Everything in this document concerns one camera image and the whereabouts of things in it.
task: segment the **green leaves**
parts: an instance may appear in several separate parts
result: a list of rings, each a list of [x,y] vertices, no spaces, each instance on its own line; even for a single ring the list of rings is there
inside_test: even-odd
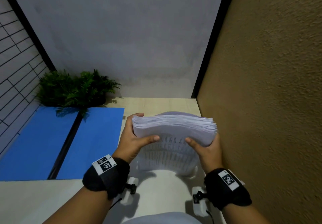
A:
[[[44,106],[59,107],[57,116],[80,111],[84,119],[89,115],[88,108],[105,103],[107,92],[115,93],[121,84],[94,72],[83,71],[80,77],[71,77],[66,71],[46,73],[40,79],[37,98]]]

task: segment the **grid panel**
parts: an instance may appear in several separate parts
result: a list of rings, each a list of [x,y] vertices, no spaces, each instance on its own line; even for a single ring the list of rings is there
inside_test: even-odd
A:
[[[49,69],[7,0],[0,0],[0,157],[39,107],[39,77]]]

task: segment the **finger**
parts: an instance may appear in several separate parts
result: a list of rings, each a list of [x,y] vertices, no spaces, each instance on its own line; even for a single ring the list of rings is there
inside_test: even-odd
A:
[[[193,148],[196,151],[197,154],[202,153],[203,147],[200,144],[198,144],[195,140],[191,138],[186,138],[185,141],[191,148]]]
[[[157,135],[148,136],[148,137],[145,137],[145,138],[140,138],[139,139],[139,145],[140,145],[140,147],[143,147],[145,145],[148,145],[150,143],[154,143],[154,142],[159,141],[159,140],[160,140],[160,137],[157,136]]]
[[[133,132],[132,119],[133,119],[133,117],[135,115],[139,116],[139,117],[142,117],[144,115],[144,113],[136,113],[136,114],[128,116],[127,119],[126,119],[126,122],[125,122],[124,130]]]
[[[220,144],[220,136],[219,136],[219,133],[217,133],[215,136],[215,139],[211,142],[211,144],[208,146],[208,148],[218,147],[219,144]]]

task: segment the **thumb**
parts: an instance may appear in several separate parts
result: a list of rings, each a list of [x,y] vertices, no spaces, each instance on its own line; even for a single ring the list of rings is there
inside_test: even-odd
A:
[[[191,138],[186,138],[185,141],[187,144],[189,144],[191,148],[193,148],[196,151],[198,155],[201,155],[203,147],[200,144],[198,144],[195,140]]]
[[[145,137],[145,138],[140,138],[139,139],[139,145],[140,147],[143,147],[145,145],[148,145],[150,143],[154,143],[156,141],[159,141],[160,140],[160,137],[159,136],[148,136],[148,137]]]

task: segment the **forearm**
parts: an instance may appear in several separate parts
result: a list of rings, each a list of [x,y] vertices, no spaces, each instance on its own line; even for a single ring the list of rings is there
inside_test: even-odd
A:
[[[82,187],[43,224],[101,224],[112,201],[107,199],[106,191]]]
[[[227,224],[270,224],[253,205],[237,206],[228,204],[222,210]]]

